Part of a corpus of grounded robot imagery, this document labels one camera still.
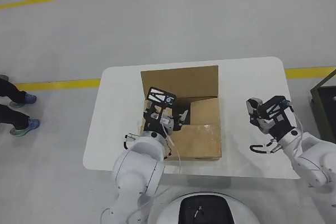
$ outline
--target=person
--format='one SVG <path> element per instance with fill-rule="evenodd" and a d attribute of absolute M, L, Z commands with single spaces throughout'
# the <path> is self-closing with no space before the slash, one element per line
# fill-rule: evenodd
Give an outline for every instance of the person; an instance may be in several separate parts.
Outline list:
<path fill-rule="evenodd" d="M 0 96 L 7 96 L 12 101 L 12 108 L 20 108 L 26 104 L 36 102 L 36 96 L 20 91 L 15 85 L 8 81 L 8 77 L 0 74 Z M 0 104 L 0 123 L 12 124 L 10 134 L 13 136 L 24 136 L 31 130 L 40 126 L 40 121 L 31 119 L 26 114 L 10 109 L 8 106 Z"/>

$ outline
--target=black pants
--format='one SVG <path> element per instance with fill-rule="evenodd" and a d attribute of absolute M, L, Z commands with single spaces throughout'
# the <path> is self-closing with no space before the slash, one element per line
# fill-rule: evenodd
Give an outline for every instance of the black pants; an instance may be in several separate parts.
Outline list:
<path fill-rule="evenodd" d="M 0 78 L 0 96 L 7 96 L 14 102 L 23 103 L 25 94 L 25 91 L 19 91 L 16 86 Z M 0 123 L 12 124 L 16 129 L 25 129 L 29 126 L 29 116 L 0 104 Z"/>

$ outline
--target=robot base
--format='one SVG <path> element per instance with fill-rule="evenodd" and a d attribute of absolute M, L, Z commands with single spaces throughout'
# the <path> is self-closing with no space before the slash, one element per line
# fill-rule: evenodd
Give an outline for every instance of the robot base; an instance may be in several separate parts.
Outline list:
<path fill-rule="evenodd" d="M 157 224 L 259 224 L 255 214 L 228 195 L 191 193 L 172 201 L 159 215 Z"/>

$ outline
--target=yellow floor line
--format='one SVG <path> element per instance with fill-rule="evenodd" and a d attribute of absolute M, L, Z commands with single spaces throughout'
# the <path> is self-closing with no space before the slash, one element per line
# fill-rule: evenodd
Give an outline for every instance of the yellow floor line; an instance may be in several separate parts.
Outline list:
<path fill-rule="evenodd" d="M 8 4 L 1 4 L 0 5 L 0 10 L 3 10 L 5 8 L 13 8 L 13 7 L 18 7 L 18 6 L 25 6 L 28 4 L 38 4 L 38 3 L 43 3 L 43 2 L 53 2 L 54 0 L 26 0 L 22 2 L 12 2 Z"/>
<path fill-rule="evenodd" d="M 58 82 L 36 82 L 36 83 L 18 83 L 15 86 L 19 90 L 62 90 L 68 88 L 98 88 L 101 79 L 95 80 L 73 80 L 73 81 L 58 81 Z"/>
<path fill-rule="evenodd" d="M 285 69 L 285 75 L 286 78 L 325 78 L 335 69 L 336 67 L 291 68 Z"/>
<path fill-rule="evenodd" d="M 324 78 L 330 74 L 336 67 L 319 67 L 319 68 L 294 68 L 285 69 L 286 78 Z M 57 82 L 37 82 L 37 83 L 18 83 L 15 84 L 19 90 L 62 90 L 69 88 L 98 88 L 101 79 L 94 80 L 73 80 Z"/>

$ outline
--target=white cable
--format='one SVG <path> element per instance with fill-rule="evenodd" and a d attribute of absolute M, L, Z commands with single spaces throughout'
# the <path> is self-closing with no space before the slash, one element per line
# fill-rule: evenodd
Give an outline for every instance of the white cable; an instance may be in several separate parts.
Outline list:
<path fill-rule="evenodd" d="M 291 166 L 292 166 L 292 168 L 294 169 L 293 164 L 294 164 L 294 161 L 295 161 L 295 158 L 296 158 L 296 154 L 297 154 L 297 151 L 298 151 L 298 147 L 301 146 L 301 150 L 302 150 L 301 142 L 302 142 L 302 135 L 303 135 L 303 133 L 304 133 L 304 129 L 303 129 L 302 124 L 301 124 L 301 121 L 300 121 L 300 119 L 297 117 L 296 113 L 294 112 L 293 114 L 294 114 L 294 116 L 295 116 L 295 118 L 296 118 L 296 120 L 297 120 L 297 122 L 298 122 L 298 124 L 299 124 L 299 126 L 300 126 L 300 128 L 301 128 L 301 136 L 300 136 L 300 139 L 299 139 L 299 141 L 298 141 L 298 143 L 297 143 L 297 145 L 296 145 L 296 147 L 295 147 L 295 149 L 294 149 L 293 158 L 292 158 L 292 162 L 291 162 Z M 307 167 L 301 167 L 301 166 L 300 166 L 299 169 L 304 169 L 304 170 L 309 170 L 309 171 L 328 172 L 328 173 L 331 173 L 331 174 L 333 174 L 333 175 L 336 175 L 336 173 L 335 173 L 334 171 L 332 171 L 332 170 L 330 171 L 330 170 L 329 170 L 328 168 L 326 168 L 326 167 L 324 167 L 323 169 L 310 169 L 310 168 L 307 168 Z"/>
<path fill-rule="evenodd" d="M 109 208 L 106 208 L 105 210 L 102 211 L 101 213 L 101 217 L 100 217 L 100 224 L 102 224 L 102 216 L 103 216 L 103 213 L 105 213 L 107 210 L 110 210 Z"/>
<path fill-rule="evenodd" d="M 164 133 L 166 134 L 166 137 L 168 138 L 169 142 L 171 143 L 172 148 L 175 148 L 175 150 L 176 150 L 176 152 L 177 152 L 178 160 L 179 160 L 179 172 L 178 172 L 178 176 L 179 176 L 180 173 L 181 173 L 181 160 L 180 160 L 179 151 L 178 151 L 178 149 L 175 147 L 175 145 L 174 145 L 172 139 L 170 138 L 170 136 L 167 134 L 167 131 L 166 131 L 166 129 L 165 129 L 165 127 L 164 127 L 163 124 L 162 124 L 162 128 L 163 128 Z M 155 195 L 154 195 L 148 202 L 146 202 L 145 204 L 139 206 L 136 210 L 134 210 L 134 211 L 128 216 L 127 219 L 129 219 L 130 216 L 133 215 L 136 211 L 140 210 L 141 208 L 143 208 L 143 207 L 146 206 L 147 204 L 153 202 L 156 198 L 158 198 L 159 196 L 161 196 L 162 194 L 164 194 L 165 192 L 167 192 L 171 187 L 172 187 L 172 184 L 171 184 L 168 188 L 166 188 L 164 191 L 160 192 L 159 194 L 155 194 Z"/>
<path fill-rule="evenodd" d="M 292 157 L 292 161 L 291 161 L 292 169 L 295 170 L 293 164 L 294 164 L 294 162 L 295 162 L 295 157 L 296 157 L 296 154 L 297 154 L 297 151 L 298 151 L 298 147 L 301 146 L 302 135 L 304 134 L 304 128 L 303 128 L 303 126 L 302 126 L 302 124 L 301 124 L 300 119 L 298 118 L 298 116 L 296 115 L 295 112 L 293 112 L 293 115 L 295 116 L 295 118 L 296 118 L 296 120 L 297 120 L 297 122 L 298 122 L 298 124 L 299 124 L 299 126 L 300 126 L 300 129 L 301 129 L 301 136 L 300 136 L 300 139 L 299 139 L 298 142 L 297 142 L 297 145 L 296 145 L 295 149 L 293 150 L 294 153 L 293 153 L 293 157 Z"/>

